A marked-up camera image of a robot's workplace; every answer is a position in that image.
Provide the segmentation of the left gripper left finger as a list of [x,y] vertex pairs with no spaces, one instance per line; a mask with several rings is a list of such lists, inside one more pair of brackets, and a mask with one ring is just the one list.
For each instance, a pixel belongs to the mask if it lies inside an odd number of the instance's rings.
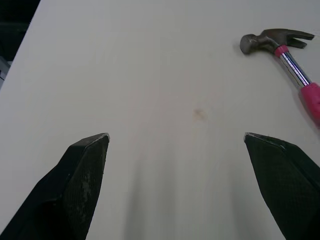
[[110,136],[70,145],[32,189],[0,235],[2,240],[84,240],[100,195]]

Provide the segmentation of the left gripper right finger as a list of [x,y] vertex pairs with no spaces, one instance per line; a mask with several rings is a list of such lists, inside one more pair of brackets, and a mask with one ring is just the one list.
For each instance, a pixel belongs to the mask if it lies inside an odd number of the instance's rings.
[[261,195],[287,240],[320,238],[320,168],[297,145],[244,136]]

